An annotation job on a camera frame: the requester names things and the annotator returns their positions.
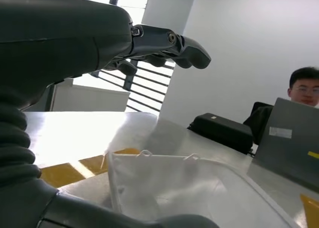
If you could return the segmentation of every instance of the man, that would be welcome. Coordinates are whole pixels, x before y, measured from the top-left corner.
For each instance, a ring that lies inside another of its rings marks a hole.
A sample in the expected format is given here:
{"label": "man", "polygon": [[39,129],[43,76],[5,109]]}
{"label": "man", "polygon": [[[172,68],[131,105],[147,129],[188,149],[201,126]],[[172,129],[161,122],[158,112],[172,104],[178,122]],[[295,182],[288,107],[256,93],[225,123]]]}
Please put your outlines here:
{"label": "man", "polygon": [[[314,67],[305,67],[294,71],[290,80],[288,96],[294,102],[314,107],[317,105],[319,70]],[[272,108],[273,106],[259,108],[243,122],[251,128],[254,143],[260,143]]]}

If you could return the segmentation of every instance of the chair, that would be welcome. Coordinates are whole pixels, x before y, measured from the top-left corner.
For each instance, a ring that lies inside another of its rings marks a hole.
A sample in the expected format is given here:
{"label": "chair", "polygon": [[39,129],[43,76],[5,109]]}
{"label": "chair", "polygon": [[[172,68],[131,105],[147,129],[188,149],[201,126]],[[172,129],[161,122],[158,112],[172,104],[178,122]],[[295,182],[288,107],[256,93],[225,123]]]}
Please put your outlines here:
{"label": "chair", "polygon": [[262,102],[255,102],[252,106],[252,109],[251,110],[250,115],[252,115],[253,112],[256,111],[257,109],[260,107],[267,107],[267,106],[273,106],[273,105],[265,104]]}

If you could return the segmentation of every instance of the black jacket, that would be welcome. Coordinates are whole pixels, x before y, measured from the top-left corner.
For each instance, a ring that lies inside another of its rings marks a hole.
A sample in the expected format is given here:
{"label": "black jacket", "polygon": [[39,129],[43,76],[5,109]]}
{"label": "black jacket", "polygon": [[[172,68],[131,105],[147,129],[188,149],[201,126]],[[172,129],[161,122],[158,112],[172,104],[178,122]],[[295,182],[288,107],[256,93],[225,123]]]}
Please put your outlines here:
{"label": "black jacket", "polygon": [[258,108],[243,122],[243,124],[250,127],[254,143],[259,145],[273,107],[265,106]]}

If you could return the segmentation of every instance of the laptop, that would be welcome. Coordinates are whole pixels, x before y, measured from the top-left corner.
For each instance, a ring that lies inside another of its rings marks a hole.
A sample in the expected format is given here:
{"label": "laptop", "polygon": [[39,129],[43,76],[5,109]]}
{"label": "laptop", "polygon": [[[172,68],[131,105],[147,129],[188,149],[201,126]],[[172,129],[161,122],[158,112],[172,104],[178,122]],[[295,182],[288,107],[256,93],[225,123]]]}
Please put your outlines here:
{"label": "laptop", "polygon": [[254,162],[319,191],[319,109],[278,98]]}

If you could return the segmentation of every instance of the white label on laptop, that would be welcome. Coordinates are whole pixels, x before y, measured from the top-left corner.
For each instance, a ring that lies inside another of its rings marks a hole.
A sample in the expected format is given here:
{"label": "white label on laptop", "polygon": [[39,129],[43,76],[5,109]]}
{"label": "white label on laptop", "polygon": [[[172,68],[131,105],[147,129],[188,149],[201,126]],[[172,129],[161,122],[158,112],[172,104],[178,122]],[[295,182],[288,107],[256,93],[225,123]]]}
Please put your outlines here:
{"label": "white label on laptop", "polygon": [[278,127],[270,127],[269,128],[270,136],[277,136],[277,137],[284,137],[290,139],[293,135],[293,130],[291,129],[284,129]]}

